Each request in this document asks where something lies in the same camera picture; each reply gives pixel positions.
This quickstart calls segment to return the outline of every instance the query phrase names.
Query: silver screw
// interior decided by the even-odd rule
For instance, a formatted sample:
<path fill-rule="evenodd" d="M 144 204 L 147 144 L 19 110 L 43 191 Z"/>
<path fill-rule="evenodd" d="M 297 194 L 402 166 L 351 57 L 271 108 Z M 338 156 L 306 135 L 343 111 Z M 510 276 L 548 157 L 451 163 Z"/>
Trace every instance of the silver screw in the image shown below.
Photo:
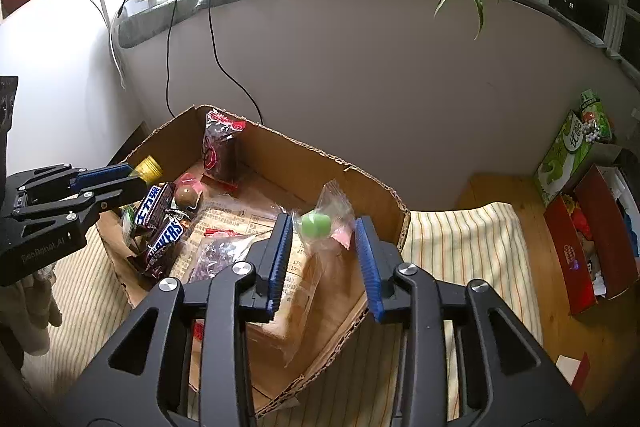
<path fill-rule="evenodd" d="M 252 270 L 252 266 L 246 261 L 240 261 L 239 263 L 234 264 L 232 270 L 237 275 L 247 275 Z"/>
<path fill-rule="evenodd" d="M 489 289 L 489 285 L 480 279 L 474 279 L 469 283 L 474 292 L 484 293 Z"/>
<path fill-rule="evenodd" d="M 398 271 L 402 275 L 415 275 L 418 271 L 418 267 L 414 263 L 402 263 L 398 266 Z"/>
<path fill-rule="evenodd" d="M 158 287 L 163 292 L 172 292 L 178 287 L 178 281 L 173 277 L 167 277 L 158 283 Z"/>

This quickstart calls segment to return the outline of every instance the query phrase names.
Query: wooden floor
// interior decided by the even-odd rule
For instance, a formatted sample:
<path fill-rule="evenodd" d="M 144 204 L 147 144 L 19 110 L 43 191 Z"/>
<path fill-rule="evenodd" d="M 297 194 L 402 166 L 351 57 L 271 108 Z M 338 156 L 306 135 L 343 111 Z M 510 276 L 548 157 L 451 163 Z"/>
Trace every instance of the wooden floor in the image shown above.
<path fill-rule="evenodd" d="M 604 398 L 638 343 L 638 288 L 581 313 L 569 315 L 569 302 L 556 249 L 543 216 L 545 207 L 528 177 L 474 175 L 458 208 L 477 208 L 494 201 L 510 203 L 529 250 L 533 283 L 538 295 L 544 347 L 555 362 L 559 355 L 580 359 L 586 352 L 591 370 L 580 398 L 587 411 Z"/>

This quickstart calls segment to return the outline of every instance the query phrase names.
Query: red box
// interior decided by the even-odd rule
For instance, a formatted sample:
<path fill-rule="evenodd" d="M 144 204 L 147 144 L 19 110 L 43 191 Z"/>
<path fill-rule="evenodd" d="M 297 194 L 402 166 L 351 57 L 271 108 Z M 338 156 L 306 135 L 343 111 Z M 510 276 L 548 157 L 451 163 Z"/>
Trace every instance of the red box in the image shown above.
<path fill-rule="evenodd" d="M 612 299 L 638 280 L 623 216 L 595 165 L 581 179 L 574 193 L 593 233 L 607 286 L 606 299 Z M 571 314 L 576 315 L 597 304 L 598 300 L 593 292 L 580 239 L 560 195 L 546 208 L 545 220 L 562 267 Z"/>

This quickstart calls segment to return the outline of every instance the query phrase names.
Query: green candy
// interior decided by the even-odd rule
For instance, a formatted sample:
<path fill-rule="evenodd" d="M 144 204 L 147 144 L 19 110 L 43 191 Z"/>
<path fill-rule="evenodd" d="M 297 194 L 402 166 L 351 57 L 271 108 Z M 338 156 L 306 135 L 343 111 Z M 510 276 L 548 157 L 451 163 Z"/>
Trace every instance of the green candy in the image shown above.
<path fill-rule="evenodd" d="M 331 233 L 331 217 L 312 210 L 302 216 L 302 233 L 310 239 L 328 237 Z"/>

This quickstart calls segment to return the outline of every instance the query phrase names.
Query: striped cloth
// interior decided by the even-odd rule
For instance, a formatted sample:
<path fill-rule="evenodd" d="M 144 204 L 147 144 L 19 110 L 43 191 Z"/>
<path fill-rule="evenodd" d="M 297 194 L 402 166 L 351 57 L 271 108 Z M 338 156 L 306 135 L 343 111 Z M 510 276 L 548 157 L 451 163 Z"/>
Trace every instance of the striped cloth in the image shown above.
<path fill-rule="evenodd" d="M 50 328 L 51 350 L 27 357 L 23 373 L 50 399 L 68 389 L 129 312 L 111 263 L 91 229 L 84 250 L 60 261 L 54 296 L 63 325 Z M 542 343 L 538 302 L 530 277 L 527 249 L 518 218 L 506 203 L 476 210 L 412 212 L 402 257 L 436 279 L 465 284 L 482 278 L 502 296 Z M 449 418 L 458 409 L 458 379 L 452 327 L 445 324 Z M 398 373 L 401 330 L 380 326 L 370 315 L 345 343 L 340 355 L 297 395 L 299 405 L 268 413 L 260 427 L 386 427 Z M 197 417 L 197 395 L 189 397 Z"/>

